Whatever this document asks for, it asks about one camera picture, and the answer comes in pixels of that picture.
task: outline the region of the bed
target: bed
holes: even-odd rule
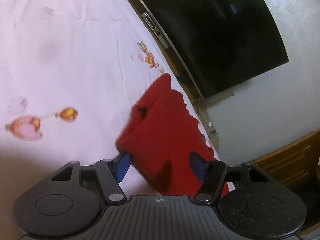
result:
[[[116,157],[132,106],[160,75],[197,115],[127,0],[0,0],[0,16],[0,239],[14,240],[15,199],[71,160]],[[134,167],[121,187],[158,194]]]

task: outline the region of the gray wall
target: gray wall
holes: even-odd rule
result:
[[[320,0],[265,0],[289,63],[233,88],[207,105],[220,158],[238,165],[320,128]]]

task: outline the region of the television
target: television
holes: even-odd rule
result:
[[[289,61],[264,0],[142,2],[149,21],[159,24],[151,27],[175,49],[201,98]]]

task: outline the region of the wooden furniture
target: wooden furniture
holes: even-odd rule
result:
[[[316,175],[320,156],[320,129],[292,144],[253,161],[288,188]]]

